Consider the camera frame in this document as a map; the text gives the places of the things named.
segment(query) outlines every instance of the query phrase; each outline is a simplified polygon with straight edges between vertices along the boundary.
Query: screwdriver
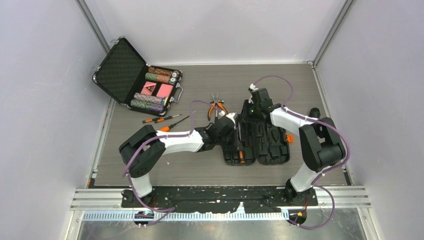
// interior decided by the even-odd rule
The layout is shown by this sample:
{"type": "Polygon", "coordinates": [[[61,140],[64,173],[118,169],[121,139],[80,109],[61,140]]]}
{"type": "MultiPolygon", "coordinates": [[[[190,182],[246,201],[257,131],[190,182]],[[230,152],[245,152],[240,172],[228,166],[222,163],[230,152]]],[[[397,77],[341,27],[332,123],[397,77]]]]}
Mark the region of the screwdriver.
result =
{"type": "MultiPolygon", "coordinates": [[[[171,118],[174,118],[174,117],[177,117],[177,116],[180,116],[181,114],[178,114],[178,115],[175,115],[175,116],[170,116],[171,118]]],[[[147,119],[147,120],[143,120],[143,123],[145,124],[145,123],[150,123],[150,122],[153,122],[153,121],[157,121],[157,120],[159,120],[159,119],[163,119],[164,117],[163,116],[160,116],[160,117],[155,117],[155,118],[152,118],[152,119],[147,119]]]]}
{"type": "Polygon", "coordinates": [[[188,116],[184,117],[183,119],[181,119],[181,120],[177,121],[176,123],[173,123],[173,124],[171,124],[171,125],[169,125],[169,126],[163,127],[163,128],[161,129],[161,131],[162,131],[162,132],[169,132],[169,131],[173,128],[173,127],[175,127],[177,124],[181,123],[182,121],[184,121],[184,120],[188,119],[189,117],[190,117],[190,115],[188,115],[188,116]]]}
{"type": "Polygon", "coordinates": [[[162,117],[162,118],[160,118],[158,120],[155,120],[154,123],[157,124],[157,123],[163,122],[163,121],[168,120],[168,119],[173,119],[173,118],[175,118],[177,116],[180,116],[180,115],[182,115],[182,114],[178,114],[178,115],[175,115],[175,116],[162,117]]]}

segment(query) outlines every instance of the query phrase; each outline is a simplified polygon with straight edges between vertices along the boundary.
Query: poker chip case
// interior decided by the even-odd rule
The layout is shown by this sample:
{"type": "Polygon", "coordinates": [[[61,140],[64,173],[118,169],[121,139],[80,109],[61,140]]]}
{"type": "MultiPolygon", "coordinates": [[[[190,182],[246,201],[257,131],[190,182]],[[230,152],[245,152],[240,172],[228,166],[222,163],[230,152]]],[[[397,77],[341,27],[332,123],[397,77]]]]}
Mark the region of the poker chip case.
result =
{"type": "Polygon", "coordinates": [[[180,98],[176,100],[174,95],[182,93],[182,77],[180,70],[147,64],[121,36],[96,69],[92,80],[130,110],[164,116],[172,102],[180,98]]]}

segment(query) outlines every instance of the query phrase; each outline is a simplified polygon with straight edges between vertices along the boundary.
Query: case handle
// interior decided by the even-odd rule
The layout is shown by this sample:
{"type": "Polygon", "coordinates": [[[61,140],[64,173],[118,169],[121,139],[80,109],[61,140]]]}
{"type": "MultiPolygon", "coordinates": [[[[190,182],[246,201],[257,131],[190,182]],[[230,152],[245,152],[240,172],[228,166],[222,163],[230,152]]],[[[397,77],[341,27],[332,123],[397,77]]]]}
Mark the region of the case handle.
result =
{"type": "Polygon", "coordinates": [[[174,99],[174,101],[176,103],[178,103],[180,101],[180,98],[181,98],[181,95],[183,94],[184,89],[181,86],[181,84],[179,84],[179,83],[177,83],[176,87],[181,89],[181,91],[179,92],[178,97],[176,98],[176,100],[174,99]]]}

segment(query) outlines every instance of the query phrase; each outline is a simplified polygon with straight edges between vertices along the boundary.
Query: cable connector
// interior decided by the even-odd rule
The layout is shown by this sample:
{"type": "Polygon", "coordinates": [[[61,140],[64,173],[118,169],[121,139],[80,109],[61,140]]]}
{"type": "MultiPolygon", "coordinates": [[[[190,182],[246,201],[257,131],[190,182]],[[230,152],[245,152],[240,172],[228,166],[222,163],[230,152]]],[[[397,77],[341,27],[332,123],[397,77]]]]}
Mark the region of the cable connector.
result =
{"type": "Polygon", "coordinates": [[[256,86],[253,83],[250,84],[249,91],[251,92],[251,91],[255,91],[255,90],[257,90],[256,86]]]}

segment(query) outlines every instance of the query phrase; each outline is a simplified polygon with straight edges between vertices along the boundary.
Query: gray wooden floor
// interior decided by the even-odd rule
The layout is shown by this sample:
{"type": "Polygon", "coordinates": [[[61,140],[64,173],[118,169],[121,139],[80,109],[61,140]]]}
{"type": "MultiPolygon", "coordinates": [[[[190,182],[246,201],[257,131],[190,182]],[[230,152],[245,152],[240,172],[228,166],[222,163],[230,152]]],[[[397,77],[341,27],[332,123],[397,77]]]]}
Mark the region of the gray wooden floor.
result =
{"type": "MultiPolygon", "coordinates": [[[[262,76],[276,74],[292,81],[294,96],[287,106],[299,113],[308,114],[317,107],[324,116],[324,107],[318,92],[311,66],[308,64],[282,65],[198,65],[172,66],[182,70],[184,92],[179,103],[173,103],[169,115],[183,114],[176,119],[153,124],[155,129],[172,124],[189,114],[189,103],[201,99],[210,101],[211,93],[218,93],[225,101],[224,106],[229,113],[240,113],[243,100],[248,99],[248,87],[262,76]]],[[[257,87],[268,89],[274,103],[281,103],[290,94],[289,86],[278,78],[267,78],[257,87]]],[[[206,126],[209,106],[197,103],[193,106],[195,125],[206,126]]],[[[126,178],[121,177],[124,164],[118,147],[143,124],[142,120],[152,115],[139,113],[116,105],[109,132],[104,145],[103,155],[98,167],[95,184],[127,185],[126,178]]],[[[190,120],[177,125],[173,131],[188,131],[190,120]]],[[[299,138],[295,136],[290,144],[291,159],[282,165],[262,165],[257,161],[250,166],[230,166],[224,163],[221,147],[211,151],[193,153],[178,152],[165,155],[159,159],[150,172],[154,186],[169,185],[284,185],[303,163],[299,138]]],[[[334,170],[322,177],[321,185],[345,185],[345,177],[341,169],[334,170]]]]}

